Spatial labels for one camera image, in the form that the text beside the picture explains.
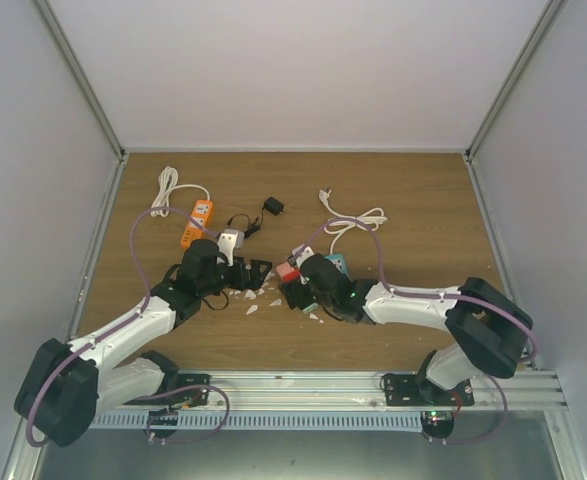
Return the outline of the pink plug adapter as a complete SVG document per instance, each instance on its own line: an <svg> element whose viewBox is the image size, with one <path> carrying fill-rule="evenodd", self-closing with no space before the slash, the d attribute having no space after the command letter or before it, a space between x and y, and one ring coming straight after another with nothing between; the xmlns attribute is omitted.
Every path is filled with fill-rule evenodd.
<svg viewBox="0 0 587 480"><path fill-rule="evenodd" d="M276 274L282 283L295 281L300 277L300 273L296 267L293 267L288 262L283 262L276 266Z"/></svg>

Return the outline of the green plug adapter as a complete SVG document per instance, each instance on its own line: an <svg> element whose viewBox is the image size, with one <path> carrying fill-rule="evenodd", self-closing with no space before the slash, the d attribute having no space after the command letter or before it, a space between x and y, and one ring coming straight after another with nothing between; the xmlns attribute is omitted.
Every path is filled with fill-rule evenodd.
<svg viewBox="0 0 587 480"><path fill-rule="evenodd" d="M304 307L304 308L302 309L302 311L303 311L305 314L310 314L311 312L313 312L313 311L314 311L315 309L317 309L317 308L318 308L318 304L317 304L317 303L311 303L311 304L307 305L306 307Z"/></svg>

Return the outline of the teal power strip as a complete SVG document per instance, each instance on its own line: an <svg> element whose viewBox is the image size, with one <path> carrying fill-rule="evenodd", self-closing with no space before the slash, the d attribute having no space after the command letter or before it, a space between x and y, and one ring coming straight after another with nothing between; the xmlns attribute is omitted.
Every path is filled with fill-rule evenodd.
<svg viewBox="0 0 587 480"><path fill-rule="evenodd" d="M325 258L329 260L341 274L349 276L347 264L342 254L329 254L326 255Z"/></svg>

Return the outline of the red cube socket adapter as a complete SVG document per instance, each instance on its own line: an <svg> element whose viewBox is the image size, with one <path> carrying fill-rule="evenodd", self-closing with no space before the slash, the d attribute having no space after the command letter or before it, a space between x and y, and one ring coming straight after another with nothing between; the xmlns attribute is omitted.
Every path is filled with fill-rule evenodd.
<svg viewBox="0 0 587 480"><path fill-rule="evenodd" d="M297 260L294 258L294 256L293 256L293 255L291 255L291 256L289 256L289 257L287 258L287 263L290 265L290 267L291 267L293 270L298 270L298 269L299 269L299 267L298 267L298 265L297 265Z"/></svg>

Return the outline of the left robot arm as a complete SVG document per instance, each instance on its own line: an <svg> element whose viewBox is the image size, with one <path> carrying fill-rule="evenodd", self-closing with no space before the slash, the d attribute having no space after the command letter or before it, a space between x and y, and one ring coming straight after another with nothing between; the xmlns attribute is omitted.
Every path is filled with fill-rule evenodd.
<svg viewBox="0 0 587 480"><path fill-rule="evenodd" d="M65 447L105 411L129 402L183 402L176 363L157 351L131 363L126 358L177 329L209 297L261 288L271 269L269 261L234 256L224 239L194 241L181 262L170 266L129 312L76 340L44 342L18 390L14 411L30 431L39 430Z"/></svg>

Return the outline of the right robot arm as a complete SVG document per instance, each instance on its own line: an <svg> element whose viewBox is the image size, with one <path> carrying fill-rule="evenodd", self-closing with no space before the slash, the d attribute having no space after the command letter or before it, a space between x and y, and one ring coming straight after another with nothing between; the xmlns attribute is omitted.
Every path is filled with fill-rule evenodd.
<svg viewBox="0 0 587 480"><path fill-rule="evenodd" d="M454 387L477 375L512 377L530 341L532 319L480 278L440 289L398 287L379 279L352 279L328 258L312 254L280 279L291 309L318 307L350 324L448 332L453 344L428 354L415 382L417 396L429 405L441 403Z"/></svg>

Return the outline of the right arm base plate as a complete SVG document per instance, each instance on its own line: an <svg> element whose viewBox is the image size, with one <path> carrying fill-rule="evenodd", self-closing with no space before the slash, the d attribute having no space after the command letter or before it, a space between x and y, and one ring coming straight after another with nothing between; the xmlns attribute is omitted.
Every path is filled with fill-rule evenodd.
<svg viewBox="0 0 587 480"><path fill-rule="evenodd" d="M415 373L385 373L380 379L385 403L392 407L473 406L473 390L469 380L445 391L422 380Z"/></svg>

